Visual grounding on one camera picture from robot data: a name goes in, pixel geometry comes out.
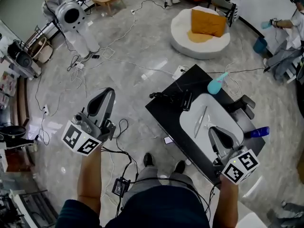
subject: human arm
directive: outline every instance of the human arm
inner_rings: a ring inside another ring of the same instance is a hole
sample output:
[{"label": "human arm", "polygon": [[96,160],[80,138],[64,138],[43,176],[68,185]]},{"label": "human arm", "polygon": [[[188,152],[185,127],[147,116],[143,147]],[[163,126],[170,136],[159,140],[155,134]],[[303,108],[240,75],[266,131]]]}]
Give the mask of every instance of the human arm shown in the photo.
[{"label": "human arm", "polygon": [[238,223],[238,186],[223,175],[213,228],[234,228]]},{"label": "human arm", "polygon": [[101,196],[101,146],[89,156],[83,156],[77,185],[77,200],[100,214]]},{"label": "human arm", "polygon": [[281,21],[278,21],[278,22],[275,22],[275,25],[274,25],[275,27],[281,27],[281,28],[289,28],[289,29],[291,29],[293,26],[294,26],[294,24],[292,23],[292,21],[291,20],[281,20]]}]

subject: white shirt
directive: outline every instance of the white shirt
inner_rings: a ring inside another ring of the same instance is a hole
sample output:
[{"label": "white shirt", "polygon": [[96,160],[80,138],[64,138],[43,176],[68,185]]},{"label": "white shirt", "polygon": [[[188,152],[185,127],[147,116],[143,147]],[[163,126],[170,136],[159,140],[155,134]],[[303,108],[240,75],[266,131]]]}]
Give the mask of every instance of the white shirt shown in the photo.
[{"label": "white shirt", "polygon": [[290,20],[294,27],[292,27],[292,33],[287,37],[287,47],[293,47],[298,49],[301,47],[301,40],[304,40],[304,10],[297,10]]}]

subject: marble floor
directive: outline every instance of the marble floor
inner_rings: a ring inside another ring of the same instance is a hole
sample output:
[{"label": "marble floor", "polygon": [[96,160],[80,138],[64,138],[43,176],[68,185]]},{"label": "marble floor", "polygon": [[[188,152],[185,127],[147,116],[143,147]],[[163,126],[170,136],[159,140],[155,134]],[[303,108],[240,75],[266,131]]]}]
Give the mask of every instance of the marble floor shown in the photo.
[{"label": "marble floor", "polygon": [[[127,8],[121,4],[114,5],[116,14],[107,16],[106,10],[92,9],[89,21],[93,23],[93,31],[101,47],[106,47],[116,38],[123,36],[134,22],[130,10],[140,8],[144,0],[124,0]],[[163,5],[163,0],[153,0]],[[115,54],[111,59],[119,59],[136,63],[147,68],[160,68],[174,73],[178,65],[191,67],[199,65],[206,72],[225,70],[226,65],[231,70],[244,70],[263,67],[262,58],[256,54],[252,46],[256,35],[241,21],[231,27],[231,42],[221,57],[212,60],[196,60],[179,54],[170,46],[169,26],[171,19],[181,9],[194,7],[194,4],[181,0],[181,3],[163,10],[151,2],[143,4],[142,9],[135,14],[136,24],[121,40],[111,45]],[[121,148],[128,151],[143,168],[143,156],[151,152],[159,167],[159,175],[169,175],[175,163],[185,159],[181,151],[173,144],[165,145],[165,133],[157,125],[154,118],[145,109],[150,101],[149,94],[164,90],[173,79],[162,72],[155,72],[137,67],[133,64],[117,60],[106,61],[92,69],[78,72],[78,79],[73,81],[73,70],[67,72],[73,55],[61,35],[53,39],[55,48],[51,60],[43,66],[43,74],[37,99],[41,106],[47,104],[50,114],[53,114],[60,102],[56,114],[47,116],[43,122],[45,131],[50,136],[49,145],[39,142],[39,151],[35,156],[35,178],[41,188],[48,189],[49,197],[57,211],[60,211],[67,199],[76,197],[76,182],[79,174],[81,156],[73,154],[60,141],[61,134],[69,119],[81,108],[81,104],[95,90],[112,87],[116,92],[116,102],[113,108],[112,121],[116,124],[126,118],[128,130],[119,139]],[[94,67],[105,60],[91,59],[86,67]],[[253,210],[266,224],[266,212],[270,208],[279,211],[282,199],[304,204],[304,186],[300,183],[296,164],[303,150],[300,146],[304,120],[296,103],[295,85],[276,82],[271,73],[263,74],[262,70],[237,73],[231,75],[238,81],[242,94],[246,94],[256,103],[253,123],[256,127],[269,126],[271,134],[265,138],[266,145],[259,155],[261,166],[240,185],[239,200]],[[39,80],[28,83],[28,104],[31,120],[29,122],[29,137],[34,137],[41,125],[42,113],[39,111],[35,93]],[[239,97],[233,92],[236,85],[228,78],[228,85],[223,88],[236,100]],[[115,149],[114,141],[107,141],[106,147]],[[109,153],[102,154],[102,197],[101,224],[104,226],[116,212],[117,196],[111,193],[114,180],[120,177],[128,158],[121,154],[112,154],[115,169],[111,175],[113,164]],[[135,166],[132,165],[126,177],[134,179]],[[190,165],[186,169],[194,181],[199,193],[209,197],[210,183],[197,169]]]}]

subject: plug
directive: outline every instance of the plug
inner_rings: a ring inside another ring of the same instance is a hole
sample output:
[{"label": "plug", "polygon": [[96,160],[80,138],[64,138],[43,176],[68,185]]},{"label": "plug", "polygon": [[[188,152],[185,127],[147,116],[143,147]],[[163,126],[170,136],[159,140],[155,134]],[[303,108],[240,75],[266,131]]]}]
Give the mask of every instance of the plug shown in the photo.
[{"label": "plug", "polygon": [[83,65],[82,63],[78,63],[76,65],[76,67],[78,67],[79,69],[83,69],[85,67],[85,65]]}]

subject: blue bucket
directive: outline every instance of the blue bucket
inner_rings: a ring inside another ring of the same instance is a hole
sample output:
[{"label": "blue bucket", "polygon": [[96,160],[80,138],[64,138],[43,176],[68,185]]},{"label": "blue bucket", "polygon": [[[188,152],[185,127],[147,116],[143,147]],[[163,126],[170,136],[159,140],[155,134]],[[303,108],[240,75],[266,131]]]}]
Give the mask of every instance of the blue bucket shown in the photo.
[{"label": "blue bucket", "polygon": [[256,42],[255,42],[255,44],[254,44],[254,46],[253,46],[253,50],[254,50],[256,53],[261,54],[261,53],[263,53],[263,52],[265,51],[266,47],[267,47],[267,41],[265,41],[264,38],[259,37],[259,38],[256,40]]}]

